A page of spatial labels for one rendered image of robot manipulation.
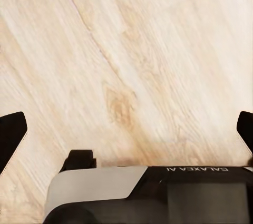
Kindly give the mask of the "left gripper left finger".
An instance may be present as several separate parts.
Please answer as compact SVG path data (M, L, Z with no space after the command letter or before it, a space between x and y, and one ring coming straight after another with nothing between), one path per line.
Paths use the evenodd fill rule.
M27 123L22 111L0 117L0 175L26 132Z

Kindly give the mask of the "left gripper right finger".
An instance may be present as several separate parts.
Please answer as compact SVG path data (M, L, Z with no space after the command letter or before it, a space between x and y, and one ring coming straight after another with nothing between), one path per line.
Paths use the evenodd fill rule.
M240 111L236 130L253 153L253 113Z

